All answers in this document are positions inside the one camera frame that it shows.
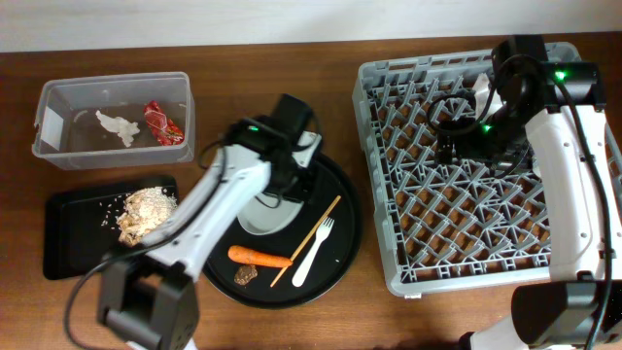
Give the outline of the orange carrot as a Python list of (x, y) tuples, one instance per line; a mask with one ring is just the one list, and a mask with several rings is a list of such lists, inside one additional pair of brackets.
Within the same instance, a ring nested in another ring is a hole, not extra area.
[(227, 256), (236, 263), (253, 264), (266, 267), (289, 267), (292, 260), (286, 257), (269, 255), (239, 245), (230, 246)]

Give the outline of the grey plate with food scraps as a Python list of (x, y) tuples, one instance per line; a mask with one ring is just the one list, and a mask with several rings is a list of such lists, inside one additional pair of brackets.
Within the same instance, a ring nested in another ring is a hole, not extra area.
[(287, 227), (303, 207), (292, 202), (260, 193), (253, 197), (237, 214), (240, 226), (253, 235), (268, 235)]

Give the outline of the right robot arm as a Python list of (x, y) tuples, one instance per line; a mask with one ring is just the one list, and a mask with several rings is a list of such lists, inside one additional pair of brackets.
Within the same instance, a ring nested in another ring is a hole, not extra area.
[(465, 334), (464, 349), (591, 349), (621, 338), (621, 218), (605, 150), (597, 66), (545, 52), (493, 54), (494, 80), (472, 118), (439, 122), (438, 160), (535, 166), (551, 234), (550, 281), (518, 288), (510, 315)]

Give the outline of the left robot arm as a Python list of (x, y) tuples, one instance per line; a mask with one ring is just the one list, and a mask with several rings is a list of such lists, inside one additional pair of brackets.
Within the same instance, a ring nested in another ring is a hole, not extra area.
[(134, 349), (192, 349), (199, 306), (195, 289), (203, 266), (238, 213), (256, 195), (284, 195), (307, 172), (298, 156), (310, 160), (320, 150), (318, 118), (259, 116), (231, 125), (216, 141), (219, 150), (172, 216), (148, 242), (106, 256), (73, 287), (63, 310), (63, 330), (80, 289), (102, 275), (97, 317)]

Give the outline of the pile of food scraps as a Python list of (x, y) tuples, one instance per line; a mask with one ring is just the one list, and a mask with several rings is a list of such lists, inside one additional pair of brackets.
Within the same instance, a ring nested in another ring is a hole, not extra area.
[(177, 198), (164, 187), (151, 187), (120, 194), (105, 208), (103, 228), (119, 234), (118, 241), (128, 247), (138, 245), (148, 234), (170, 218), (177, 209)]

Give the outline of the wooden chopstick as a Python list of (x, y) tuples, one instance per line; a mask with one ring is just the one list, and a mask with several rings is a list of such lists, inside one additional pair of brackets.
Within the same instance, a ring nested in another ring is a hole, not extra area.
[[(294, 250), (293, 254), (291, 255), (290, 259), (292, 262), (295, 261), (295, 259), (297, 258), (297, 256), (300, 254), (300, 252), (302, 251), (302, 249), (306, 246), (306, 244), (308, 243), (308, 241), (311, 239), (311, 237), (313, 236), (313, 234), (317, 231), (317, 229), (320, 227), (320, 225), (324, 222), (324, 220), (328, 217), (328, 215), (330, 214), (330, 212), (333, 210), (333, 208), (337, 205), (337, 203), (340, 201), (341, 199), (341, 195), (337, 195), (335, 197), (335, 199), (332, 201), (332, 203), (330, 204), (330, 206), (327, 208), (327, 210), (323, 213), (323, 215), (320, 217), (320, 219), (318, 220), (318, 222), (310, 229), (310, 231), (306, 234), (306, 236), (303, 238), (303, 240), (300, 242), (300, 244), (297, 246), (297, 248)], [(279, 281), (279, 279), (285, 274), (285, 272), (287, 271), (288, 267), (283, 267), (281, 268), (281, 270), (279, 271), (279, 273), (276, 275), (276, 277), (273, 279), (273, 281), (271, 282), (271, 284), (269, 285), (270, 288), (273, 288), (277, 282)]]

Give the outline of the brown food lump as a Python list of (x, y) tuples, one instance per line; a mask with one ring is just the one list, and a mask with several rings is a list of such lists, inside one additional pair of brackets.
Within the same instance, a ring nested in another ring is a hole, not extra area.
[(236, 271), (233, 281), (239, 286), (246, 286), (249, 282), (259, 275), (257, 267), (254, 264), (241, 265)]

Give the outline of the red snack wrapper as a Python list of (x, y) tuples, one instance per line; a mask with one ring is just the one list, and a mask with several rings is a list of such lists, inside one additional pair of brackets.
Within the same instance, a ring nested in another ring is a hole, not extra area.
[(157, 102), (149, 102), (143, 113), (147, 126), (159, 145), (176, 146), (185, 141), (183, 131), (166, 116)]

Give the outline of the white plastic fork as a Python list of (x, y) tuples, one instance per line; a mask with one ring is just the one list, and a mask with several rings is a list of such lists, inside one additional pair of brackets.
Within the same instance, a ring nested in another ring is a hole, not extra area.
[(313, 261), (315, 260), (322, 243), (329, 237), (333, 225), (334, 219), (330, 217), (325, 218), (320, 224), (315, 233), (315, 241), (293, 276), (292, 284), (295, 287), (299, 288), (304, 284)]

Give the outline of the white tissue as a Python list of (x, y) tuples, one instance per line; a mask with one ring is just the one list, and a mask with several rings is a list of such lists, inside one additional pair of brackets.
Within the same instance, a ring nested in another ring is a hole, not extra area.
[(100, 110), (95, 112), (95, 116), (104, 129), (108, 132), (115, 133), (121, 139), (126, 148), (132, 145), (134, 136), (140, 132), (137, 122), (129, 122), (122, 117), (111, 118), (103, 114)]

